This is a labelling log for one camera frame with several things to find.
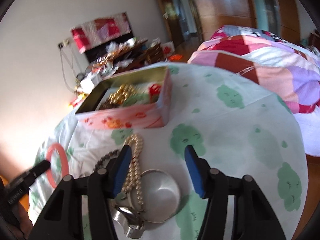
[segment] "doorway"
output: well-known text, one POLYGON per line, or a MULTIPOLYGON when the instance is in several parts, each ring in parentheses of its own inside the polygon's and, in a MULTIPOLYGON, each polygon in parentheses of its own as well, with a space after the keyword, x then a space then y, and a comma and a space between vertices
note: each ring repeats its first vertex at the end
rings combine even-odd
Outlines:
POLYGON ((194 0, 158 0, 164 22, 175 47, 203 41, 199 13, 194 0))

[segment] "pink tin box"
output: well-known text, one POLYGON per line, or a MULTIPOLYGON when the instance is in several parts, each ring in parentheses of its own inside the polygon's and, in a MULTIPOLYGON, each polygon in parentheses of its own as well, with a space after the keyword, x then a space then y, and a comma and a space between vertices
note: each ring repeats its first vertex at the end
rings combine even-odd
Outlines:
POLYGON ((101 81, 76 112, 77 119, 90 129, 163 127, 169 120, 172 81, 168 67, 133 70, 101 81), (162 82, 159 99, 153 104, 98 110, 107 90, 122 84, 162 82))

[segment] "white tablecloth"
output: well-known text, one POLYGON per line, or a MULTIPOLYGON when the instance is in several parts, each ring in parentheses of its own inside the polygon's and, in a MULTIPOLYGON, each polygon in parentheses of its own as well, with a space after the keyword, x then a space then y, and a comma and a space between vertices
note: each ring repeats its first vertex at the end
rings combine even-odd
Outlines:
MULTIPOLYGON (((287 239, 300 220, 308 188, 308 171, 301 132, 294 116, 274 93, 228 71, 198 65, 168 65, 173 89, 169 123, 162 128, 88 130, 74 111, 66 116, 40 147, 36 162, 47 147, 59 142, 69 160, 70 174, 90 174, 110 150, 121 148, 130 133, 140 133, 144 148, 142 170, 161 169, 179 184, 182 210, 169 221, 149 227, 141 239, 196 239, 206 200, 194 192, 183 151, 192 144, 211 167, 227 176, 254 177, 271 203, 287 239)), ((60 161, 52 158, 52 172, 61 180, 60 161)), ((30 192, 30 217, 38 217, 53 189, 42 176, 30 192)), ((233 203, 229 201, 229 210, 233 203)), ((90 239, 87 211, 83 212, 85 238, 90 239)), ((232 216, 227 219, 225 239, 230 238, 232 216)), ((119 239, 126 239, 116 225, 119 239)))

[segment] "pearl necklace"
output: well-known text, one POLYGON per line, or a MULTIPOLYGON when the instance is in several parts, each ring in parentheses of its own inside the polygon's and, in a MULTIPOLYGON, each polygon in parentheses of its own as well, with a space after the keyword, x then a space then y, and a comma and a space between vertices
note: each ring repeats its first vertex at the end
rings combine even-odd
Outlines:
POLYGON ((143 138, 138 133, 130 135, 125 141, 133 148, 132 160, 129 165, 129 172, 122 187, 122 191, 128 194, 132 189, 137 190, 137 200, 140 206, 140 212, 143 211, 143 198, 141 191, 141 170, 139 165, 139 155, 143 148, 143 138))

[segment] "table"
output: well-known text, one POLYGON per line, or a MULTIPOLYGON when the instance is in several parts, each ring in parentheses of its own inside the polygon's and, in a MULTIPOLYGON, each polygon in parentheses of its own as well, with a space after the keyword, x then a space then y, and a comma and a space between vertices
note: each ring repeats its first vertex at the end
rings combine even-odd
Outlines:
MULTIPOLYGON (((287 239, 291 239, 302 214, 308 188, 308 171, 300 128, 292 113, 274 93, 234 73, 207 66, 168 65, 173 89, 169 123, 155 129, 87 130, 74 111, 66 116, 43 143, 36 161, 53 142, 67 152, 70 174, 78 178, 92 172, 110 150, 122 147, 126 136, 140 133, 144 148, 141 169, 161 169, 173 176, 183 198, 181 211, 164 224, 149 225, 141 239, 192 240, 199 233, 206 201, 194 192, 184 162, 183 149, 192 144, 211 167, 227 176, 254 177, 273 207, 287 239)), ((52 173, 60 181, 60 161, 52 158, 52 173)), ((53 189, 42 176, 30 192, 30 217, 39 215, 53 189)), ((230 239, 233 207, 229 198, 225 239, 230 239)), ((83 219, 85 239, 88 215, 83 219)), ((126 239, 115 224, 119 239, 126 239)))

